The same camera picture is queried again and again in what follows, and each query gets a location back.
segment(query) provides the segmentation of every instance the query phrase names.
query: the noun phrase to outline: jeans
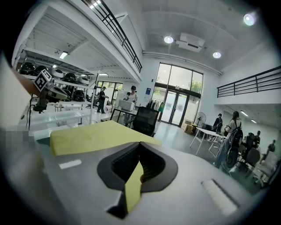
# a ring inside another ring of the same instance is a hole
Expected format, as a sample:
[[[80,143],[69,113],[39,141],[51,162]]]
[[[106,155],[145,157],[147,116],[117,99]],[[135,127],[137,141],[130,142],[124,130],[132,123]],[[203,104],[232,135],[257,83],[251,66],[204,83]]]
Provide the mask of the jeans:
[[[222,163],[225,164],[229,148],[229,139],[225,139],[223,144],[220,146],[219,152],[217,154],[215,167],[219,168]]]
[[[98,100],[98,103],[97,112],[99,113],[101,110],[101,113],[104,113],[104,100]]]

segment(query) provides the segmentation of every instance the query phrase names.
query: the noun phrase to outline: black helmet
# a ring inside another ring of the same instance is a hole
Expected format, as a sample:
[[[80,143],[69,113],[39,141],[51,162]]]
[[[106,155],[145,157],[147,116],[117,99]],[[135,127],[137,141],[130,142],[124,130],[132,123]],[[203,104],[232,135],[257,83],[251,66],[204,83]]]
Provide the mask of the black helmet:
[[[47,67],[45,67],[45,66],[43,66],[43,65],[37,66],[36,69],[34,70],[34,75],[35,75],[35,76],[38,76],[39,73],[40,73],[43,69],[45,69],[45,70],[48,71]]]
[[[65,82],[76,83],[76,76],[73,73],[67,73],[62,80]]]
[[[31,62],[25,62],[24,64],[22,64],[19,73],[33,76],[34,69],[35,66]]]
[[[66,85],[66,86],[64,87],[64,90],[70,91],[71,96],[72,96],[72,93],[73,93],[73,91],[74,91],[74,88],[75,88],[74,86]]]
[[[75,90],[72,94],[72,99],[74,101],[83,102],[85,98],[84,91],[82,90]]]
[[[71,92],[69,91],[69,90],[67,90],[67,89],[63,89],[65,92],[66,92],[66,94],[67,94],[67,99],[65,99],[64,101],[65,102],[70,102],[71,101],[71,97],[72,97],[72,94],[71,94]]]

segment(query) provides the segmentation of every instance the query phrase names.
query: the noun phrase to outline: entrance door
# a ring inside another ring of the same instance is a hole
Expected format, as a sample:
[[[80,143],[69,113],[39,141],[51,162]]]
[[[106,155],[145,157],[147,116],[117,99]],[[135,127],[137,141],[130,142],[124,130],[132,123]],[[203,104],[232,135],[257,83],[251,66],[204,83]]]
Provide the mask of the entrance door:
[[[168,91],[161,121],[180,127],[187,105],[187,95]]]

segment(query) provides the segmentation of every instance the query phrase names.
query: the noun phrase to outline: white label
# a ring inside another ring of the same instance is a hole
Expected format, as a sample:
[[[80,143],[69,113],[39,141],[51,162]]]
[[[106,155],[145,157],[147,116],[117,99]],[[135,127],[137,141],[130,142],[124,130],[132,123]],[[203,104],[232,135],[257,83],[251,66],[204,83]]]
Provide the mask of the white label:
[[[67,163],[61,163],[61,164],[59,164],[59,166],[63,170],[63,169],[69,168],[69,167],[78,166],[81,163],[82,163],[81,160],[74,160],[74,161],[70,161],[70,162],[67,162]]]

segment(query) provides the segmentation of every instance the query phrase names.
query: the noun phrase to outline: black cable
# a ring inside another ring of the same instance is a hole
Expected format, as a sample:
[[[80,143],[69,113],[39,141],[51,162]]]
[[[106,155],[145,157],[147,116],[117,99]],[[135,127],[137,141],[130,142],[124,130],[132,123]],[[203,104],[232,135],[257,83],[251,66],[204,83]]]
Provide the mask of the black cable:
[[[31,101],[32,101],[33,94],[31,94],[31,98],[29,101],[29,120],[28,120],[28,130],[30,129],[30,116],[31,116]]]

